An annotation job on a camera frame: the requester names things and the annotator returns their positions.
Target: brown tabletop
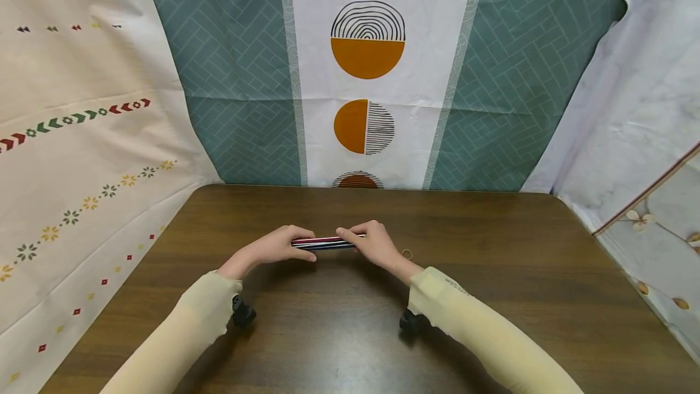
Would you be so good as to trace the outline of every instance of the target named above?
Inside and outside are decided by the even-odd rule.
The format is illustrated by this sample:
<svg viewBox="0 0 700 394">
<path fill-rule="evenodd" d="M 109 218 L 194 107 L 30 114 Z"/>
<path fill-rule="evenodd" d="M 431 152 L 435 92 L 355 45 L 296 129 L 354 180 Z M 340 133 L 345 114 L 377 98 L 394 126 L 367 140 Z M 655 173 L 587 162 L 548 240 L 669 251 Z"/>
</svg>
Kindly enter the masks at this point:
<svg viewBox="0 0 700 394">
<path fill-rule="evenodd" d="M 272 229 L 327 236 L 369 219 L 514 322 L 586 394 L 699 392 L 699 368 L 551 196 L 221 185 L 194 193 L 42 392 L 100 391 L 190 284 Z M 254 324 L 220 338 L 178 393 L 506 392 L 439 331 L 400 338 L 407 289 L 353 252 L 261 266 L 244 287 Z"/>
</svg>

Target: red arrow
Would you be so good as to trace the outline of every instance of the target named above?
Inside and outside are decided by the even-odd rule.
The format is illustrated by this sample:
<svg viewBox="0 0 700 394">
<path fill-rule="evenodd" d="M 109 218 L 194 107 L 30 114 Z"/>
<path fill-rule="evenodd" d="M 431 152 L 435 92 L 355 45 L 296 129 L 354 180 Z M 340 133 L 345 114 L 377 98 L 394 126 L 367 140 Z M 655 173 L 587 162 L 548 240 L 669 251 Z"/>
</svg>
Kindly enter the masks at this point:
<svg viewBox="0 0 700 394">
<path fill-rule="evenodd" d="M 13 146 L 15 146 L 15 142 L 10 140 L 10 139 L 2 139 L 0 140 L 0 143 L 4 143 L 7 145 L 7 150 L 11 150 Z"/>
<path fill-rule="evenodd" d="M 20 134 L 20 133 L 14 133 L 12 136 L 13 136 L 15 139 L 17 139 L 17 142 L 18 142 L 17 144 L 18 144 L 18 145 L 22 145 L 22 144 L 24 143 L 24 139 L 27 138 L 27 136 L 25 136 L 25 135 L 23 135 L 23 134 Z"/>
</svg>

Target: white fabric backdrop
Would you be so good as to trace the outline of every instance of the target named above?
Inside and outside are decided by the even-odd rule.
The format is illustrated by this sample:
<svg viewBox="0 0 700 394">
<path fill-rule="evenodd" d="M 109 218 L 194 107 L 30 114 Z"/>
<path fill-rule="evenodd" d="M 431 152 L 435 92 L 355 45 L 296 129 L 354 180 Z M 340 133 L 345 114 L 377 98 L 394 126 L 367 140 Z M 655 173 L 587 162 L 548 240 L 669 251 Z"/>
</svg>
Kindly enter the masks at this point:
<svg viewBox="0 0 700 394">
<path fill-rule="evenodd" d="M 152 0 L 0 0 L 0 391 L 34 393 L 197 187 Z"/>
<path fill-rule="evenodd" d="M 554 188 L 700 363 L 700 2 L 626 2 L 523 190 Z"/>
</svg>

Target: chevron arrow pattern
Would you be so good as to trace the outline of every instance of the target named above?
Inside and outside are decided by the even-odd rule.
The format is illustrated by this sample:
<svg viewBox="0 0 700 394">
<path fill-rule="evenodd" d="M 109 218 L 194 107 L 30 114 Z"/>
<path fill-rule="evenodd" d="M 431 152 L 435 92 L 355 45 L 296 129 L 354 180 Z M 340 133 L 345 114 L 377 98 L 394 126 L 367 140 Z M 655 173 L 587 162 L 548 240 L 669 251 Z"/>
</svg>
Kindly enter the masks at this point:
<svg viewBox="0 0 700 394">
<path fill-rule="evenodd" d="M 5 145 L 5 151 L 11 150 L 15 146 L 15 141 L 17 141 L 18 145 L 22 145 L 24 143 L 24 140 L 27 139 L 27 136 L 20 134 L 20 133 L 14 133 L 12 135 L 13 139 L 0 139 L 0 143 L 3 143 Z"/>
<path fill-rule="evenodd" d="M 109 109 L 105 107 L 98 108 L 97 111 L 94 109 L 86 109 L 83 112 L 68 114 L 68 116 L 60 118 L 53 117 L 48 121 L 37 123 L 36 128 L 29 128 L 25 133 L 13 133 L 10 137 L 2 137 L 2 139 L 0 139 L 0 153 L 2 153 L 3 150 L 9 151 L 14 149 L 15 145 L 22 145 L 24 141 L 27 140 L 27 137 L 36 137 L 37 133 L 50 133 L 51 131 L 57 130 L 57 128 L 91 121 L 96 119 L 98 114 L 106 116 L 110 112 L 114 114 L 133 112 L 135 109 L 149 107 L 150 104 L 150 99 L 143 98 L 141 100 L 135 100 L 134 102 L 121 104 L 121 111 L 118 109 L 120 105 L 111 105 Z"/>
<path fill-rule="evenodd" d="M 0 139 L 0 143 L 5 145 L 5 151 L 9 151 L 15 146 L 15 141 L 10 139 Z"/>
<path fill-rule="evenodd" d="M 43 126 L 43 122 L 38 123 L 36 126 L 36 130 L 40 133 L 50 133 L 51 130 L 47 130 L 45 126 Z"/>
<path fill-rule="evenodd" d="M 63 128 L 63 125 L 58 123 L 58 117 L 54 117 L 53 119 L 48 121 L 48 126 L 50 126 L 51 128 Z"/>
</svg>

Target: geometric print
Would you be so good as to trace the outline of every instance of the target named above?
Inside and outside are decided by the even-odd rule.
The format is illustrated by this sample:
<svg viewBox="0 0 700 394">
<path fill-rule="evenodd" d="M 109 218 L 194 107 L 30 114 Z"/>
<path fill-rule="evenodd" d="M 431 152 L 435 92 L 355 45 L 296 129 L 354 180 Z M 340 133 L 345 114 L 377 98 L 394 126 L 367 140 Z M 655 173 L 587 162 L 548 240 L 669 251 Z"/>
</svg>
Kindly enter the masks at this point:
<svg viewBox="0 0 700 394">
<path fill-rule="evenodd" d="M 301 185 L 282 0 L 154 1 L 223 181 Z M 622 4 L 479 0 L 429 188 L 519 190 Z"/>
<path fill-rule="evenodd" d="M 430 188 L 516 192 L 622 0 L 479 0 Z"/>
<path fill-rule="evenodd" d="M 281 0 L 154 0 L 194 132 L 225 182 L 301 183 Z"/>
</svg>

